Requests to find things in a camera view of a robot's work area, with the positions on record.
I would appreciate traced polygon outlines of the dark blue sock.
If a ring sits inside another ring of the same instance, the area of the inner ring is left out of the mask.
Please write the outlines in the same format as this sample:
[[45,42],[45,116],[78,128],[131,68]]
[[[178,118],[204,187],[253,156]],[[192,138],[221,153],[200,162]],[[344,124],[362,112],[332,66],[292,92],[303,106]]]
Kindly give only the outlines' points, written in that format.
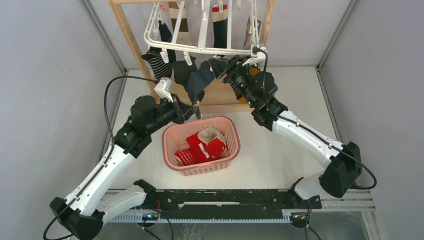
[[199,94],[215,79],[211,64],[204,61],[200,67],[191,72],[185,89],[192,105],[201,102]]

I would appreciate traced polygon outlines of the pink plastic basket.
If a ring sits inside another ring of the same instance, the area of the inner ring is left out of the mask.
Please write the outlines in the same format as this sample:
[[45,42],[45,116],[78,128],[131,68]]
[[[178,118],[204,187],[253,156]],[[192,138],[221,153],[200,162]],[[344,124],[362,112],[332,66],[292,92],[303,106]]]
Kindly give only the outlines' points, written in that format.
[[[187,138],[209,127],[217,129],[226,140],[229,156],[208,162],[184,166],[175,153],[189,149]],[[225,169],[240,152],[240,140],[234,122],[224,116],[174,124],[162,134],[162,151],[165,164],[184,176],[193,176]]]

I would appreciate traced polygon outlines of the red snowflake sock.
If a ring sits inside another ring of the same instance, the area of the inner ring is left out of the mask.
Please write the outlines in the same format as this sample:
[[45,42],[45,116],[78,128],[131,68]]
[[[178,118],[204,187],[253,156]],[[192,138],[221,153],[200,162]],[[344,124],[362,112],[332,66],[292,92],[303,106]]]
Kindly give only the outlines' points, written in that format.
[[190,149],[183,149],[175,153],[176,158],[183,166],[190,166],[195,163],[196,154]]

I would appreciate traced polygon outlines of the plain red sock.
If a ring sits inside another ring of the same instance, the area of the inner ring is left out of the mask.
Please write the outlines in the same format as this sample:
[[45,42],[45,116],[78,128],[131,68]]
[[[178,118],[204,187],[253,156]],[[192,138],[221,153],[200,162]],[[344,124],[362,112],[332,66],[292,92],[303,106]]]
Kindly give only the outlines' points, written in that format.
[[187,143],[189,149],[195,154],[194,164],[206,163],[212,160],[208,159],[208,154],[205,152],[205,147],[210,143],[216,135],[210,135],[209,133],[196,133],[188,137]]

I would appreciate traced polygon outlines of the red white striped sock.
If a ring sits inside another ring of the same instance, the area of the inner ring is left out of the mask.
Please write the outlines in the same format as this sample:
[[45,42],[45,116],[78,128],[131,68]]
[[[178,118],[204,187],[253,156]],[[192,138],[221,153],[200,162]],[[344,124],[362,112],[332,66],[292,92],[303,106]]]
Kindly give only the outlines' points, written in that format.
[[224,141],[219,138],[214,138],[206,145],[204,150],[207,153],[207,158],[213,161],[220,159],[222,153],[227,151],[228,148]]

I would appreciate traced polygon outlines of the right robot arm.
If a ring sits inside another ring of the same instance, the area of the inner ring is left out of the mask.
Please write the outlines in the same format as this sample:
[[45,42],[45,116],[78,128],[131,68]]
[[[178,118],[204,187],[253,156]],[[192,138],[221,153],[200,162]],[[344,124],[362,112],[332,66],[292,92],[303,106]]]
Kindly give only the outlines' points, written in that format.
[[278,86],[270,72],[252,75],[248,59],[239,55],[231,59],[212,57],[208,62],[217,79],[223,78],[242,94],[258,125],[303,147],[323,167],[322,172],[301,177],[292,185],[289,203],[293,207],[302,208],[309,199],[324,193],[341,198],[350,189],[371,190],[377,186],[376,176],[361,161],[359,146],[331,139],[300,120],[276,99]]

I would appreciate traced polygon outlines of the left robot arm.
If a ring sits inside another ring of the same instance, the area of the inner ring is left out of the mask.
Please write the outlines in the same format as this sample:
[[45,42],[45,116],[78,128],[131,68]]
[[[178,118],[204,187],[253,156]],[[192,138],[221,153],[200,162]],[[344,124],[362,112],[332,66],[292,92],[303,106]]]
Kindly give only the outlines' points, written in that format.
[[183,124],[199,112],[198,104],[184,103],[171,93],[172,85],[172,80],[166,77],[155,81],[154,91],[159,101],[150,95],[138,97],[127,121],[113,135],[107,151],[89,175],[66,197],[51,201],[54,219],[71,236],[92,240],[106,223],[123,212],[155,205],[155,188],[142,179],[111,197],[104,195],[119,174],[152,142],[153,133],[169,123]]

